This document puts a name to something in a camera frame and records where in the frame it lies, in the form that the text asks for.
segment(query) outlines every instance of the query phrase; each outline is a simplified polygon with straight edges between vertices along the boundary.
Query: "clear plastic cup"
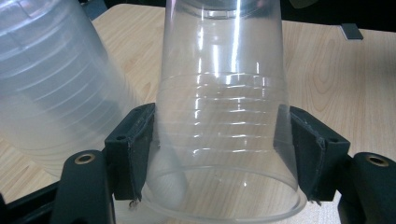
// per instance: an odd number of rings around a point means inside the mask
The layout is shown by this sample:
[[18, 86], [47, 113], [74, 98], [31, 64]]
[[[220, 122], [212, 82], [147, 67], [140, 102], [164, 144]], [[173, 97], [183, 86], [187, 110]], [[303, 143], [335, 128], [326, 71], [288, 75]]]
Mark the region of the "clear plastic cup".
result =
[[168, 1], [147, 205], [204, 223], [301, 211], [287, 108], [277, 0]]
[[78, 1], [3, 1], [0, 40], [1, 136], [55, 177], [141, 104]]

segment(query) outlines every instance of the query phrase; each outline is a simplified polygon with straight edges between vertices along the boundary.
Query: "table surface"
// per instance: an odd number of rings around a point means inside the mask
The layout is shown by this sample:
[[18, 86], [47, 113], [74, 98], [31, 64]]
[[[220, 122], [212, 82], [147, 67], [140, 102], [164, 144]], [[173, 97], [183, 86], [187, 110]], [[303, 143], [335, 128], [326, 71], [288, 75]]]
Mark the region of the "table surface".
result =
[[[118, 5], [93, 21], [108, 51], [145, 103], [154, 102], [161, 71], [164, 8]], [[338, 26], [283, 21], [290, 104], [368, 151], [396, 160], [396, 34], [361, 30], [347, 41]], [[0, 138], [0, 192], [7, 203], [52, 178]], [[334, 201], [308, 203], [279, 223], [340, 223]], [[186, 223], [170, 220], [169, 223]]]

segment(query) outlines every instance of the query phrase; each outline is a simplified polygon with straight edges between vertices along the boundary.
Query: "wooden table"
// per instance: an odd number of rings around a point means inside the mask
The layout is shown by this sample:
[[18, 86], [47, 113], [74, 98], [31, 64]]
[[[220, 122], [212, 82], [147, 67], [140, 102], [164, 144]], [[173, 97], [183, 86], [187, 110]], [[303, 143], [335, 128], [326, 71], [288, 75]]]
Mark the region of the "wooden table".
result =
[[[119, 5], [93, 24], [145, 103], [160, 75], [164, 8]], [[347, 41], [338, 26], [283, 21], [290, 104], [307, 110], [351, 142], [396, 160], [396, 34], [361, 30]], [[0, 139], [0, 192], [9, 203], [52, 181]], [[279, 223], [339, 223], [334, 202], [308, 203]], [[169, 223], [185, 223], [171, 220]]]

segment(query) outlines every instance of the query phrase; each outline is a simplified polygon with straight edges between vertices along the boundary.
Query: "transparent plastic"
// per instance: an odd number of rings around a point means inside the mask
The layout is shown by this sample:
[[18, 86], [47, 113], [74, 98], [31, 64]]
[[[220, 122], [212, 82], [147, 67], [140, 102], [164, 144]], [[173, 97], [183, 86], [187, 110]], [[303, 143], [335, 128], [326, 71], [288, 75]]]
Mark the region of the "transparent plastic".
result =
[[147, 205], [204, 223], [280, 220], [306, 203], [296, 173], [279, 2], [168, 1]]
[[0, 1], [0, 135], [48, 173], [138, 105], [78, 1]]

